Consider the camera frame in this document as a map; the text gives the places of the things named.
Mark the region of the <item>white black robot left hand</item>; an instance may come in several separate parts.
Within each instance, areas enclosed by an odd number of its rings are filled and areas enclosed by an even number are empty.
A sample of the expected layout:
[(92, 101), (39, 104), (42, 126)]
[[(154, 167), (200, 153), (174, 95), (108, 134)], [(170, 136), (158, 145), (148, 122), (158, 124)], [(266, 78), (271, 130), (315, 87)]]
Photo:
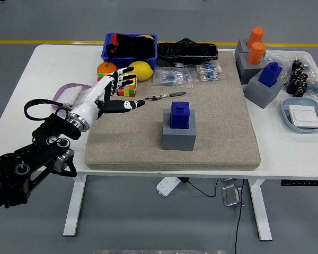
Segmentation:
[(74, 108), (69, 116), (92, 124), (99, 119), (103, 113), (126, 113), (145, 105), (144, 100), (123, 101), (111, 100), (119, 89), (128, 84), (131, 78), (136, 75), (131, 72), (133, 67), (122, 68), (103, 77), (93, 87), (93, 90), (86, 96), (84, 102)]

